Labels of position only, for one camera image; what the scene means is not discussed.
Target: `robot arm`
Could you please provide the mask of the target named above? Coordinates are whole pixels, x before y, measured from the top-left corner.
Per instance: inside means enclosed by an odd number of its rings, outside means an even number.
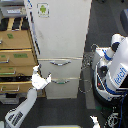
[[[37,89],[43,89],[48,83],[51,82],[51,74],[47,79],[41,78],[38,74],[39,66],[33,68],[32,85],[27,94],[27,99],[22,102],[16,109],[9,111],[5,117],[6,128],[19,128],[25,119],[26,115],[33,107],[37,98]]]

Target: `white panel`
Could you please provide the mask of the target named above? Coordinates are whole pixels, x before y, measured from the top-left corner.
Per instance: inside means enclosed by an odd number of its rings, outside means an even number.
[[[47,99],[77,98],[79,80],[69,80],[65,84],[51,82],[45,88]]]
[[[82,59],[39,61],[39,64],[41,64],[41,74],[44,78],[48,76],[49,72],[52,74],[52,78],[80,77]]]
[[[48,18],[39,17],[38,3],[49,5]],[[88,31],[91,0],[31,0],[31,4],[41,51],[37,57],[82,56]]]

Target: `dark floor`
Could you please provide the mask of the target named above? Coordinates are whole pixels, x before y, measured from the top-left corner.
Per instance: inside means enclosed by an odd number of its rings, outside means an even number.
[[[125,0],[105,0],[101,4],[100,0],[92,0],[89,31],[86,40],[85,53],[91,52],[92,44],[100,47],[108,47],[111,44],[111,37],[115,33],[126,36],[120,23],[120,12],[128,8],[128,1]],[[89,71],[83,70],[81,79],[86,80]],[[86,82],[80,80],[81,89],[86,89]],[[0,103],[0,120],[17,105],[2,105]],[[25,118],[21,128],[36,128],[40,125],[79,125],[83,128],[92,128],[91,115],[97,116],[101,128],[105,119],[100,110],[95,109],[97,101],[93,97],[92,90],[87,94],[79,91],[77,99],[47,100],[38,98],[34,107]]]

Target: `drawer handle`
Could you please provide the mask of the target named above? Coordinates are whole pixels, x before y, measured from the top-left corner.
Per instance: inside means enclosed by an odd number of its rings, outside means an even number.
[[[0,73],[0,75],[15,75],[16,74],[16,71],[14,72],[8,72],[8,73]]]
[[[6,61],[0,61],[0,64],[8,63],[8,62],[9,62],[9,59],[7,59]]]
[[[66,64],[69,64],[69,63],[71,63],[71,61],[66,61],[66,62],[64,62],[64,63],[56,63],[55,61],[50,61],[50,63],[51,64],[54,64],[54,65],[57,65],[57,66],[64,66],[64,65],[66,65]]]
[[[2,87],[1,87],[1,92],[18,92],[19,89],[20,89],[19,86],[18,86],[17,90],[5,90],[4,88],[5,88],[5,86],[2,86]]]
[[[69,80],[52,80],[52,82],[54,82],[56,84],[66,84],[70,81]]]

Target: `white robot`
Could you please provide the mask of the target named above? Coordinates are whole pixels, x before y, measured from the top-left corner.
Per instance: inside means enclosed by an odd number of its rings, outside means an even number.
[[[92,69],[94,93],[114,105],[128,90],[128,37],[115,34],[111,47],[96,48]]]
[[[5,116],[6,122],[1,121],[0,128],[19,128],[37,99],[37,90],[43,89],[51,82],[51,74],[47,79],[41,78],[38,74],[38,68],[39,66],[33,68],[32,85],[34,87],[29,89],[27,99],[7,113]]]

